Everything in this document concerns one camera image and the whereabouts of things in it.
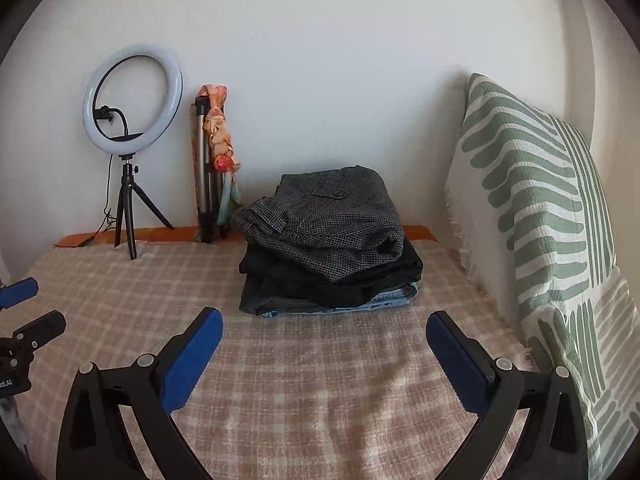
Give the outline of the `grey houndstooth pants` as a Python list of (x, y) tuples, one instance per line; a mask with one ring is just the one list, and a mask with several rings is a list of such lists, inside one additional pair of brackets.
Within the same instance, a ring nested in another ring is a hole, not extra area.
[(367, 167), (286, 174), (276, 192), (238, 210), (252, 243), (331, 282), (398, 260), (405, 233), (380, 175)]

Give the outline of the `black mini tripod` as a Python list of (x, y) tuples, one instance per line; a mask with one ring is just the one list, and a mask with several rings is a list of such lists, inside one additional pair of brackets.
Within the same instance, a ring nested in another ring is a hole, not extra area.
[(152, 214), (162, 222), (162, 225), (166, 229), (173, 230), (175, 227), (157, 208), (149, 198), (148, 194), (143, 191), (143, 188), (137, 184), (136, 180), (134, 180), (134, 176), (138, 172), (138, 167), (134, 166), (132, 163), (134, 155), (122, 155), (120, 156), (120, 160), (122, 161), (122, 175), (120, 176), (120, 187), (116, 207), (114, 246), (118, 247), (122, 242), (122, 234), (126, 234), (129, 258), (131, 260), (136, 260), (138, 258), (138, 251), (136, 245), (136, 233), (134, 232), (135, 195), (142, 200), (142, 203), (145, 204), (146, 208), (148, 208), (149, 211), (151, 211)]

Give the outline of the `pink plaid bed cover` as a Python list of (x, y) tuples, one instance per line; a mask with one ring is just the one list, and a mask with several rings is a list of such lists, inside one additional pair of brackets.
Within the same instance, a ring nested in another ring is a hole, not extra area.
[(419, 240), (419, 291), (408, 306), (255, 318), (239, 308), (241, 243), (54, 248), (32, 268), (39, 292), (4, 311), (13, 333), (51, 310), (66, 330), (38, 351), (17, 399), (28, 452), (47, 478), (79, 365), (127, 366), (218, 309), (224, 338), (175, 422), (216, 479), (431, 479), (471, 429), (425, 339), (446, 311), (491, 356), (532, 367), (454, 252)]

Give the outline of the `folded blue jeans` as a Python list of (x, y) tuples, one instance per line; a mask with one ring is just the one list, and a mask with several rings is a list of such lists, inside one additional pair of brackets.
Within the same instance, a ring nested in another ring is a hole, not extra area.
[(330, 315), (398, 308), (408, 306), (418, 296), (418, 291), (419, 284), (410, 282), (378, 292), (370, 299), (343, 299), (333, 304), (329, 301), (312, 302), (273, 297), (262, 301), (255, 309), (255, 314), (261, 318), (276, 318), (280, 315)]

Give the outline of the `folded silver tripod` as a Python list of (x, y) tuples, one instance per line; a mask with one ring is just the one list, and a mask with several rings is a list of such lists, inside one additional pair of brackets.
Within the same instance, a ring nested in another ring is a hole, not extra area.
[(209, 97), (197, 96), (192, 110), (194, 113), (192, 155), (198, 230), (200, 241), (204, 244), (212, 244), (217, 237), (226, 237), (230, 228), (218, 224), (222, 177), (215, 170), (209, 136), (204, 130), (205, 117), (210, 110)]

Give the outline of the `black and yellow garment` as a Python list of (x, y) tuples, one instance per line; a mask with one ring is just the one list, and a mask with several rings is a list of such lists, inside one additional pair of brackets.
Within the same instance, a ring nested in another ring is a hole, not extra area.
[(286, 258), (273, 250), (250, 244), (239, 264), (245, 276), (240, 310), (255, 315), (255, 309), (267, 298), (303, 299), (312, 302), (370, 299), (378, 292), (417, 282), (422, 278), (423, 263), (408, 240), (397, 260), (372, 266), (335, 282)]

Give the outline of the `green striped white pillow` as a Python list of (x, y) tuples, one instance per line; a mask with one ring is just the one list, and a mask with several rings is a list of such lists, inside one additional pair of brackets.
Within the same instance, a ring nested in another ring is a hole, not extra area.
[(639, 433), (639, 311), (596, 164), (577, 128), (484, 75), (464, 102), (446, 182), (463, 266), (537, 366), (570, 371), (606, 479)]

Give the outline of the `orange floral scarf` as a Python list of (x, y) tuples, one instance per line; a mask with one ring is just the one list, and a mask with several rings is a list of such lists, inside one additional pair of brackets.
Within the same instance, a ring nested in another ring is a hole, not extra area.
[(242, 198), (236, 178), (241, 164), (235, 157), (231, 134), (224, 114), (224, 103), (228, 96), (228, 89), (220, 84), (206, 84), (198, 90), (196, 96), (209, 97), (210, 110), (205, 117), (204, 130), (209, 136), (215, 170), (222, 177), (218, 224), (228, 226), (231, 229), (232, 214), (241, 205)]

